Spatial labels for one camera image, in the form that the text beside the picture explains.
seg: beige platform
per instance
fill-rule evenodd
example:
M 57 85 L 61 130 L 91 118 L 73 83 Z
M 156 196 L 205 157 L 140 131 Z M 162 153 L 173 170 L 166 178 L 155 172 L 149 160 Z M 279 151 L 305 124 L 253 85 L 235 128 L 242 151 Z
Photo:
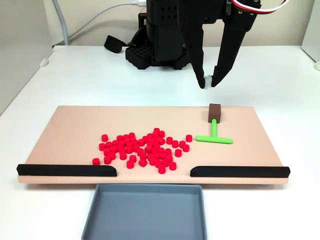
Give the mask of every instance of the beige platform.
M 26 164 L 91 165 L 104 155 L 98 149 L 101 135 L 114 140 L 134 132 L 138 138 L 154 128 L 165 136 L 185 140 L 187 134 L 210 135 L 209 107 L 59 106 L 36 143 Z M 190 177 L 196 166 L 275 166 L 282 163 L 253 107 L 222 107 L 218 137 L 233 144 L 190 142 L 190 151 L 174 157 L 177 169 L 159 174 L 154 166 L 126 168 L 117 155 L 111 166 L 117 177 L 19 176 L 20 183 L 176 183 L 176 184 L 285 184 L 288 178 Z

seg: black edge guard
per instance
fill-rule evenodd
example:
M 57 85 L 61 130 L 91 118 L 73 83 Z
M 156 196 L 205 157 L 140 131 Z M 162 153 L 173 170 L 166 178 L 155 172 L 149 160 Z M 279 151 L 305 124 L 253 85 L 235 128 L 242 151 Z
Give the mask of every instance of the black edge guard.
M 198 178 L 288 178 L 288 166 L 196 166 L 190 177 Z
M 19 164 L 19 176 L 116 177 L 117 170 L 107 165 Z

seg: white cable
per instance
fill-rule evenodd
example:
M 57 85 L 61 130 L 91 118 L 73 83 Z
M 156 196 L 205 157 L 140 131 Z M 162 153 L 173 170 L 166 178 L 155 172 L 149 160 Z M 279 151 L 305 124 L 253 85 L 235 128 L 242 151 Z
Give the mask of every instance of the white cable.
M 282 4 L 280 4 L 279 6 L 275 7 L 275 8 L 271 8 L 271 9 L 260 9 L 260 8 L 255 8 L 255 7 L 251 7 L 251 6 L 248 6 L 248 5 L 244 5 L 242 3 L 240 3 L 238 0 L 233 0 L 236 4 L 238 4 L 239 6 L 243 7 L 243 8 L 246 8 L 246 9 L 250 9 L 250 10 L 253 10 L 253 11 L 258 11 L 258 12 L 261 12 L 261 13 L 268 13 L 268 12 L 274 12 L 280 8 L 282 8 L 284 5 L 286 5 L 288 2 L 290 2 L 290 0 L 287 0 L 285 2 L 283 2 Z
M 97 15 L 95 15 L 90 21 L 88 21 L 85 25 L 83 25 L 80 29 L 78 29 L 77 31 L 75 31 L 74 33 L 72 33 L 70 36 L 68 36 L 68 39 L 73 37 L 74 35 L 76 35 L 78 32 L 80 32 L 85 26 L 87 26 L 89 23 L 91 23 L 96 17 L 100 16 L 101 14 L 103 14 L 104 12 L 116 8 L 116 7 L 120 7 L 120 6 L 125 6 L 125 5 L 135 5 L 135 6 L 139 6 L 139 7 L 146 7 L 147 6 L 147 0 L 138 0 L 138 1 L 132 1 L 132 2 L 127 2 L 127 3 L 120 3 L 117 5 L 113 5 L 108 7 L 107 9 L 101 11 L 100 13 L 98 13 Z M 54 44 L 58 45 L 58 44 L 62 44 L 64 42 L 64 40 Z
M 54 5 L 56 14 L 58 15 L 60 23 L 61 23 L 64 45 L 69 45 L 68 30 L 67 30 L 67 24 L 66 24 L 64 15 L 62 14 L 58 0 L 52 0 L 52 2 Z

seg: brown block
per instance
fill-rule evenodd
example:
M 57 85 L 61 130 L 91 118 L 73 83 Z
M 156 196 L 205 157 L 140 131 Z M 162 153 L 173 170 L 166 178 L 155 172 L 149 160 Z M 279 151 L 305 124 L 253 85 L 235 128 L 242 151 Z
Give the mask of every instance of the brown block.
M 220 117 L 221 117 L 221 105 L 210 103 L 208 122 L 211 123 L 212 119 L 216 119 L 216 122 L 220 123 Z

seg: white tabletop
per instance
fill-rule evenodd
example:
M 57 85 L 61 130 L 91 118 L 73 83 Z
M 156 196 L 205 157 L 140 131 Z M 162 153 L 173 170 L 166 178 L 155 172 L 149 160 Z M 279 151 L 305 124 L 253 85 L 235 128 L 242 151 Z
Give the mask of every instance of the white tabletop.
M 204 49 L 212 74 L 219 48 Z M 102 46 L 57 46 L 0 116 L 1 239 L 80 239 L 95 185 L 27 185 L 23 164 L 58 105 L 254 106 L 284 166 L 286 185 L 204 185 L 208 240 L 319 236 L 320 71 L 299 46 L 241 47 L 215 88 L 191 65 L 138 70 Z

